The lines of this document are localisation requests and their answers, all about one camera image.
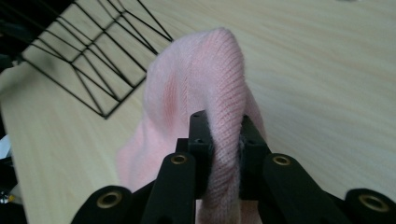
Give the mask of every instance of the wooden table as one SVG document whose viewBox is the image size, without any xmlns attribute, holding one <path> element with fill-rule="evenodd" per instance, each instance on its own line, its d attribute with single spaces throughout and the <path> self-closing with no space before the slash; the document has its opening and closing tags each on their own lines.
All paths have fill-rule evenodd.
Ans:
<svg viewBox="0 0 396 224">
<path fill-rule="evenodd" d="M 219 26 L 236 35 L 274 152 L 296 158 L 338 197 L 368 188 L 396 201 L 395 1 L 144 3 L 174 38 Z M 36 49 L 25 55 L 64 73 Z M 0 85 L 30 223 L 69 223 L 94 191 L 119 184 L 115 155 L 140 120 L 144 87 L 105 120 L 27 64 Z"/>
</svg>

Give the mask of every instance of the table surface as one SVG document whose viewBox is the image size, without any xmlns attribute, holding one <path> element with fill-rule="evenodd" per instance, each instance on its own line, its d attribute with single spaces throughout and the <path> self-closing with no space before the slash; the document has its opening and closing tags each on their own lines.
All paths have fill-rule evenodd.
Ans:
<svg viewBox="0 0 396 224">
<path fill-rule="evenodd" d="M 235 34 L 274 152 L 297 159 L 338 197 L 368 188 L 396 201 L 396 1 L 144 3 L 174 38 L 220 26 Z M 97 8 L 95 1 L 81 4 Z M 125 4 L 149 20 L 136 2 Z M 64 16 L 89 32 L 76 11 L 70 7 Z M 101 13 L 95 12 L 100 20 Z M 125 46 L 137 45 L 120 37 Z M 29 48 L 25 56 L 75 86 L 76 77 L 40 50 Z M 149 64 L 153 57 L 142 60 Z M 143 89 L 102 119 L 28 64 L 0 76 L 3 119 L 30 223 L 70 223 L 94 191 L 120 183 L 115 155 L 141 118 Z"/>
</svg>

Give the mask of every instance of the black metal wire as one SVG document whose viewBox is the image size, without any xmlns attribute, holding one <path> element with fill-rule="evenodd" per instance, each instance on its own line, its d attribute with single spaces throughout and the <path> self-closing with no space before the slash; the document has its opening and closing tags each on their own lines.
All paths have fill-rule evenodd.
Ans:
<svg viewBox="0 0 396 224">
<path fill-rule="evenodd" d="M 97 3 L 100 5 L 100 7 L 103 8 L 105 13 L 111 18 L 111 22 L 107 24 L 106 26 L 101 26 L 98 21 L 95 20 L 95 18 L 90 15 L 90 13 L 84 8 L 83 5 L 79 4 L 78 2 L 74 1 L 71 5 L 75 6 L 78 8 L 78 10 L 85 15 L 89 21 L 92 23 L 92 25 L 96 26 L 100 32 L 97 34 L 95 37 L 88 37 L 87 34 L 85 34 L 81 29 L 78 29 L 76 25 L 74 25 L 72 22 L 67 20 L 65 17 L 63 17 L 57 10 L 55 10 L 53 7 L 51 7 L 49 4 L 44 2 L 43 0 L 32 0 L 40 9 L 43 9 L 45 13 L 49 14 L 50 16 L 56 17 L 56 20 L 54 22 L 58 23 L 60 25 L 60 28 L 63 29 L 64 32 L 67 32 L 70 34 L 79 44 L 80 47 L 77 47 L 73 44 L 71 44 L 70 41 L 67 41 L 66 39 L 62 38 L 61 36 L 53 33 L 52 31 L 48 30 L 46 27 L 43 27 L 39 22 L 35 21 L 34 18 L 30 18 L 28 16 L 23 15 L 23 13 L 19 12 L 16 8 L 8 5 L 4 1 L 0 1 L 0 7 L 2 10 L 6 10 L 7 12 L 14 13 L 19 16 L 19 18 L 22 18 L 23 20 L 29 22 L 32 24 L 34 27 L 39 29 L 42 33 L 48 33 L 50 36 L 55 37 L 56 39 L 60 40 L 62 43 L 66 44 L 66 46 L 70 47 L 71 49 L 75 50 L 77 54 L 72 57 L 71 60 L 68 60 L 65 55 L 63 55 L 59 50 L 57 50 L 54 46 L 52 46 L 48 41 L 43 39 L 42 37 L 38 37 L 36 40 L 41 42 L 44 45 L 44 48 L 37 45 L 37 43 L 28 43 L 29 40 L 26 40 L 26 38 L 23 37 L 17 37 L 20 41 L 23 43 L 28 43 L 31 46 L 42 50 L 43 52 L 47 53 L 48 55 L 51 55 L 55 59 L 61 60 L 64 63 L 67 63 L 70 65 L 72 70 L 74 71 L 75 75 L 77 76 L 79 82 L 81 83 L 83 89 L 88 93 L 89 99 L 93 102 L 94 106 L 90 105 L 87 103 L 87 101 L 83 100 L 80 96 L 78 96 L 76 93 L 72 92 L 68 87 L 63 85 L 61 82 L 56 80 L 54 77 L 50 76 L 49 73 L 44 71 L 39 65 L 36 63 L 33 63 L 31 60 L 24 58 L 25 62 L 30 64 L 35 70 L 37 70 L 39 73 L 44 75 L 44 77 L 47 77 L 50 81 L 55 83 L 57 86 L 62 88 L 64 91 L 68 92 L 71 96 L 76 98 L 78 101 L 83 103 L 85 106 L 87 106 L 90 110 L 92 110 L 94 113 L 97 115 L 103 117 L 104 119 L 109 118 L 114 111 L 117 110 L 117 108 L 120 107 L 120 105 L 139 87 L 146 79 L 146 73 L 147 73 L 147 68 L 139 62 L 136 57 L 133 55 L 132 52 L 128 51 L 126 48 L 124 48 L 118 41 L 111 35 L 109 32 L 109 29 L 113 27 L 114 25 L 118 25 L 123 31 L 125 31 L 126 34 L 128 34 L 130 37 L 132 37 L 134 40 L 136 40 L 139 44 L 141 44 L 145 49 L 147 49 L 149 52 L 151 52 L 154 56 L 158 54 L 158 50 L 156 50 L 152 44 L 148 41 L 148 39 L 141 33 L 139 30 L 136 28 L 136 26 L 127 18 L 126 15 L 132 16 L 132 19 L 135 19 L 136 21 L 144 24 L 146 27 L 148 27 L 151 31 L 153 31 L 156 35 L 161 36 L 165 40 L 171 42 L 173 41 L 172 36 L 168 34 L 168 32 L 163 28 L 163 26 L 159 23 L 159 21 L 154 17 L 153 14 L 150 13 L 148 8 L 139 0 L 137 0 L 138 4 L 144 9 L 145 12 L 148 13 L 148 15 L 154 20 L 154 22 L 158 25 L 158 27 L 161 28 L 160 30 L 157 30 L 154 28 L 152 25 L 148 24 L 146 21 L 143 21 L 141 18 L 137 17 L 134 13 L 129 11 L 124 4 L 121 2 L 121 0 L 116 0 L 118 3 L 118 6 L 112 2 L 111 0 L 106 0 L 107 1 L 107 6 L 105 6 L 104 2 L 105 0 L 97 0 Z M 118 15 L 113 16 L 109 9 L 113 8 L 117 11 Z M 122 24 L 120 20 L 126 21 L 126 24 Z M 116 66 L 116 63 L 111 60 L 109 56 L 106 55 L 106 51 L 102 49 L 98 45 L 98 40 L 105 36 L 110 40 L 112 44 L 117 46 L 117 49 L 119 49 L 121 52 L 123 52 L 131 62 L 134 62 L 137 67 L 139 67 L 142 72 L 145 73 L 141 78 L 139 78 L 135 83 L 132 83 L 125 74 L 121 72 L 121 69 L 119 66 Z M 105 79 L 105 74 L 103 74 L 103 71 L 98 68 L 98 66 L 95 66 L 95 63 L 93 63 L 93 59 L 97 59 L 100 61 L 101 65 L 104 65 L 106 68 L 109 69 L 109 71 L 112 72 L 115 76 L 120 78 L 127 86 L 129 87 L 129 90 L 123 95 L 117 95 L 114 88 L 110 85 L 110 83 L 106 82 Z M 105 88 L 92 79 L 88 74 L 86 74 L 84 71 L 81 70 L 76 65 L 76 62 L 78 60 L 84 60 L 83 62 L 88 65 L 89 68 L 97 75 L 99 80 L 102 82 L 103 85 L 105 85 Z M 86 83 L 86 80 L 84 80 L 84 77 L 87 78 L 95 87 L 99 88 L 103 93 L 106 95 L 110 96 L 111 99 L 115 101 L 115 104 L 109 109 L 105 110 L 103 106 L 99 103 L 99 100 L 97 96 L 92 92 L 88 84 Z"/>
</svg>

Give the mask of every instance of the screw hole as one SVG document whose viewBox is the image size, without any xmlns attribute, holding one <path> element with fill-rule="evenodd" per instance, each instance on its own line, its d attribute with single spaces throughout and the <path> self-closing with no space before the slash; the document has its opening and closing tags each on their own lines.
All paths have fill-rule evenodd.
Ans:
<svg viewBox="0 0 396 224">
<path fill-rule="evenodd" d="M 183 164 L 186 161 L 187 161 L 187 157 L 185 157 L 183 155 L 176 155 L 171 158 L 171 162 L 176 165 Z"/>
<path fill-rule="evenodd" d="M 195 139 L 195 142 L 202 144 L 204 142 L 204 140 L 202 140 L 201 138 L 197 138 L 197 139 Z"/>
<path fill-rule="evenodd" d="M 289 158 L 284 157 L 284 156 L 273 157 L 273 162 L 278 165 L 290 165 L 291 164 L 291 161 L 289 160 Z"/>
<path fill-rule="evenodd" d="M 370 194 L 362 194 L 359 196 L 359 201 L 361 201 L 361 203 L 376 211 L 376 212 L 388 212 L 389 211 L 389 206 L 382 201 L 380 198 L 375 197 L 374 195 L 370 195 Z"/>
<path fill-rule="evenodd" d="M 117 190 L 113 190 L 100 196 L 96 201 L 96 205 L 100 208 L 107 209 L 117 205 L 121 199 L 122 194 Z"/>
</svg>

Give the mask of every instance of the pink sock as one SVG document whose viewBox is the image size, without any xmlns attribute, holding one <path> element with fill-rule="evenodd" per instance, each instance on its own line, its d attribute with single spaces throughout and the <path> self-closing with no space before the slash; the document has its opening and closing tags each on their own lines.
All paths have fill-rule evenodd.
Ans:
<svg viewBox="0 0 396 224">
<path fill-rule="evenodd" d="M 171 44 L 148 69 L 143 107 L 134 137 L 117 157 L 123 186 L 136 191 L 155 179 L 177 139 L 188 137 L 190 115 L 205 110 L 215 153 L 198 222 L 260 223 L 257 204 L 238 199 L 237 150 L 243 115 L 264 134 L 262 117 L 230 31 L 186 35 Z"/>
</svg>

